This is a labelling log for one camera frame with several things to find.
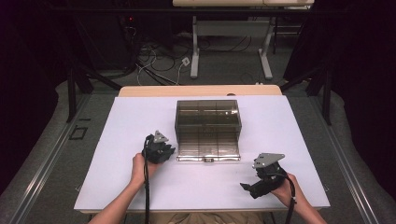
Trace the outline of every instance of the black wall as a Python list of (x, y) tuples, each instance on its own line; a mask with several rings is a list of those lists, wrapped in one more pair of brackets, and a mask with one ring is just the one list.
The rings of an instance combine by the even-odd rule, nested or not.
[(30, 1), (0, 6), (0, 193), (29, 155), (57, 105), (62, 62)]
[[(52, 0), (52, 2), (56, 6), (112, 8), (118, 1)], [(85, 51), (76, 52), (76, 55), (88, 54), (89, 61), (84, 62), (85, 64), (91, 64), (95, 70), (123, 70), (131, 66), (131, 53), (124, 38), (124, 28), (120, 25), (120, 17), (88, 14), (76, 15), (68, 19), (69, 30), (74, 27), (78, 34), (78, 36), (69, 37), (69, 40), (82, 40), (82, 46), (76, 42), (72, 45), (76, 50), (82, 47)]]
[[(331, 68), (332, 89), (345, 101), (355, 148), (396, 200), (396, 4), (316, 0), (313, 7), (333, 9), (348, 13), (308, 19), (284, 78), (294, 80), (317, 66)], [(321, 75), (312, 76), (311, 83)]]

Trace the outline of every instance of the black cable bundle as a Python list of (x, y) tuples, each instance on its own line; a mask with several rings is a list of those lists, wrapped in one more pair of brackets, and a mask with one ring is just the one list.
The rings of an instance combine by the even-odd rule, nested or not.
[(290, 190), (291, 190), (291, 198), (290, 198), (290, 205), (289, 205), (289, 210), (288, 210), (288, 215), (286, 216), (286, 224), (289, 224), (291, 221), (291, 216), (293, 215), (293, 211), (294, 211), (294, 205), (297, 203), (295, 198), (296, 198), (296, 189), (294, 187), (294, 183), (293, 181), (287, 176), (287, 175), (279, 175), (279, 174), (268, 174), (269, 176), (272, 175), (277, 175), (277, 176), (281, 176), (287, 180), (289, 180), (290, 183)]
[(156, 82), (158, 82), (161, 86), (177, 84), (175, 81), (172, 81), (171, 79), (169, 79), (167, 77), (159, 76), (158, 74), (147, 69), (147, 67), (145, 67), (145, 65), (143, 65), (141, 62), (137, 62), (136, 65), (141, 67), (142, 70), (144, 70), (152, 79), (154, 79)]
[(165, 144), (164, 141), (155, 142), (154, 135), (150, 134), (146, 137), (143, 145), (142, 155), (145, 158), (144, 176), (146, 190), (146, 214), (145, 223), (149, 224), (149, 162), (158, 164), (163, 163), (171, 157), (175, 152), (175, 148)]

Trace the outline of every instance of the person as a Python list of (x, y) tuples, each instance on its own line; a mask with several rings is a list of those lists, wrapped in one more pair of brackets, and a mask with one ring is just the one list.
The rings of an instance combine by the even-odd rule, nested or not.
[[(108, 204), (104, 210), (98, 213), (91, 221), (90, 224), (119, 224), (125, 212), (128, 209), (129, 204), (136, 195), (136, 193), (142, 188), (145, 182), (144, 177), (144, 164), (145, 159), (141, 153), (137, 153), (133, 158), (132, 176), (130, 182), (127, 184), (125, 189), (117, 196), (110, 204)], [(160, 167), (160, 164), (148, 163), (148, 177), (152, 177), (155, 171)], [(320, 213), (312, 207), (309, 201), (305, 198), (303, 191), (301, 190), (297, 178), (295, 175), (288, 174), (292, 180), (295, 192), (296, 192), (296, 204), (294, 205), (294, 212), (296, 212), (307, 224), (310, 223), (326, 223)], [(290, 206), (290, 183), (284, 181), (284, 183), (278, 188), (272, 191), (272, 193), (287, 207)], [(261, 213), (197, 213), (197, 214), (159, 214), (152, 216), (150, 223), (262, 223)]]

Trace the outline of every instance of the black curtain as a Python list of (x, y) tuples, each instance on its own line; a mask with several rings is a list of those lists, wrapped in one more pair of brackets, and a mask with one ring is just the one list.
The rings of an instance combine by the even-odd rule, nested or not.
[(34, 147), (57, 105), (63, 62), (32, 1), (0, 6), (0, 193)]
[[(378, 183), (396, 199), (396, 4), (316, 0), (312, 10), (345, 9), (343, 18), (308, 19), (284, 78), (315, 67), (332, 70), (345, 101), (355, 148)], [(323, 70), (311, 82), (322, 79)]]

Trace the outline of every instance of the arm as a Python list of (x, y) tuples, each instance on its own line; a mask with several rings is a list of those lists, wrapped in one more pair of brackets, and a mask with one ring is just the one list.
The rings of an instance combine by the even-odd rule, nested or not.
[[(144, 184), (144, 164), (145, 159), (140, 153), (137, 153), (133, 159), (131, 181), (117, 198), (90, 221), (90, 224), (119, 224), (121, 222), (132, 199)], [(148, 176), (152, 176), (159, 166), (160, 164), (149, 162)]]
[[(294, 205), (294, 211), (308, 224), (326, 223), (318, 210), (312, 207), (309, 201), (305, 198), (295, 175), (288, 174), (288, 176), (293, 181), (294, 187), (296, 189), (297, 204)], [(288, 180), (285, 180), (284, 183), (278, 189), (273, 190), (272, 193), (287, 207), (290, 206), (291, 192), (290, 183)]]

